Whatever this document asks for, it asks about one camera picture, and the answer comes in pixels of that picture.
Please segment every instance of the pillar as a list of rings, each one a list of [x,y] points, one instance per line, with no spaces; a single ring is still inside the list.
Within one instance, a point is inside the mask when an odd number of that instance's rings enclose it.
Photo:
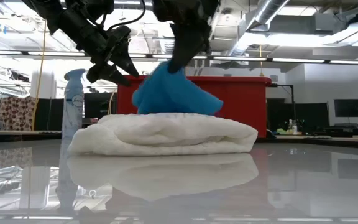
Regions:
[[[37,96],[37,87],[40,77],[40,61],[36,63],[32,72],[30,96]],[[38,98],[40,99],[55,99],[57,95],[57,81],[53,72],[55,68],[53,60],[45,60],[42,68],[41,84],[39,89]]]
[[[22,171],[19,208],[45,208],[49,198],[49,182],[50,167],[25,167]]]

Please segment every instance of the ceiling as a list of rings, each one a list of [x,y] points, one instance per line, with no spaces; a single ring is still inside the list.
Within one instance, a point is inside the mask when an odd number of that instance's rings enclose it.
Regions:
[[[239,38],[238,25],[244,14],[256,9],[258,0],[222,0],[220,13],[218,13],[216,26],[213,28],[213,39],[211,48],[213,52],[224,52],[229,50]],[[340,12],[353,9],[358,6],[358,0],[292,0],[284,7],[278,15],[291,16],[312,16],[317,10],[324,13]],[[105,27],[109,27],[120,21],[131,20],[141,13],[140,10],[116,9],[108,15]],[[131,29],[130,53],[160,54],[162,53],[161,40],[162,32],[170,30],[167,23],[159,22],[151,11],[146,11],[144,17],[138,22],[128,25]],[[20,0],[0,0],[0,50],[24,50],[40,51],[43,46],[44,22],[33,10],[29,9]],[[76,52],[75,43],[63,32],[58,30],[54,35],[47,34],[45,39],[46,51],[67,51]],[[259,57],[298,57],[313,58],[324,57],[315,55],[316,47],[286,47],[262,45],[250,46],[246,53],[250,56]],[[355,59],[358,56],[358,47],[337,47],[343,51],[356,52],[355,54],[343,54],[344,58]],[[330,50],[328,57],[334,54]],[[6,75],[6,69],[21,73],[31,78],[34,66],[39,65],[37,60],[28,58],[0,58],[0,83],[12,83]],[[135,62],[139,73],[149,73],[158,62]],[[65,80],[62,75],[65,71],[76,67],[91,66],[87,60],[66,60],[57,61],[56,65],[61,67],[58,70],[58,85],[64,86]],[[258,66],[258,63],[250,63],[248,66]],[[271,63],[269,67],[283,68],[285,63]],[[111,85],[111,83],[97,82],[96,85]]]

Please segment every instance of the wall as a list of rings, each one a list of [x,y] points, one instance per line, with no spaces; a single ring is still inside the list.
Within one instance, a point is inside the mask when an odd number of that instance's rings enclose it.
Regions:
[[[358,123],[358,118],[335,117],[334,110],[334,99],[358,99],[358,66],[306,64],[289,71],[286,78],[295,86],[297,103],[328,102],[330,125]]]
[[[193,67],[186,67],[186,75],[194,75],[197,72]],[[262,70],[265,77],[270,77],[271,75],[278,76],[278,84],[285,84],[285,73],[282,73],[279,68],[264,68]],[[223,76],[225,74],[230,74],[233,77],[259,77],[260,69],[256,68],[249,70],[248,68],[229,68],[223,70],[221,68],[211,68],[205,67],[201,71],[201,76]],[[291,98],[291,95],[288,93],[291,92],[291,89],[286,88],[286,91],[283,88],[266,88],[266,97],[267,98]]]
[[[285,81],[287,85],[293,85],[295,102],[304,102],[305,65],[299,65],[287,72],[285,74]]]

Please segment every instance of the red bin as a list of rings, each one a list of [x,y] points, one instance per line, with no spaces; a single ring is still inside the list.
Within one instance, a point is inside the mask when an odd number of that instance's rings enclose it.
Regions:
[[[136,114],[132,94],[147,76],[126,76],[132,86],[119,86],[117,114]],[[218,116],[232,119],[258,130],[258,137],[266,137],[266,86],[272,82],[267,77],[188,77],[194,84],[223,101]]]

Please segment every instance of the spray bottle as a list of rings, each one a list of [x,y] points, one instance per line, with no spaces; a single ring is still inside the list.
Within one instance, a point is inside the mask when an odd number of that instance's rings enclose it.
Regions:
[[[72,139],[77,130],[82,128],[84,90],[81,78],[84,73],[85,69],[76,69],[65,75],[68,83],[65,89],[62,139]]]

